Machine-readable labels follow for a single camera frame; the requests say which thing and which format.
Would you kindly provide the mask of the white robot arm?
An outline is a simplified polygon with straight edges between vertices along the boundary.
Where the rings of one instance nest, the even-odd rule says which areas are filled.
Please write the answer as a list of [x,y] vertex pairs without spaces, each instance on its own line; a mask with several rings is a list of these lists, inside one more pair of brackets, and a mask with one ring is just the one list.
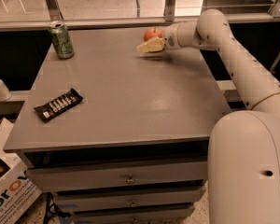
[[280,224],[280,82],[234,37],[225,15],[147,31],[142,53],[214,50],[245,104],[220,119],[208,146],[210,224]]

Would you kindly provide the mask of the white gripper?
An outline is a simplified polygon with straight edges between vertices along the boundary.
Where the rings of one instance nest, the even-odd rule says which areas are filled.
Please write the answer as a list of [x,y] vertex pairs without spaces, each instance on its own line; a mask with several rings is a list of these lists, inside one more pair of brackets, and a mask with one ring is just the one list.
[[137,50],[142,53],[159,52],[164,49],[180,49],[178,42],[177,31],[179,24],[175,23],[162,29],[162,39],[154,36],[148,41],[143,42],[137,47]]

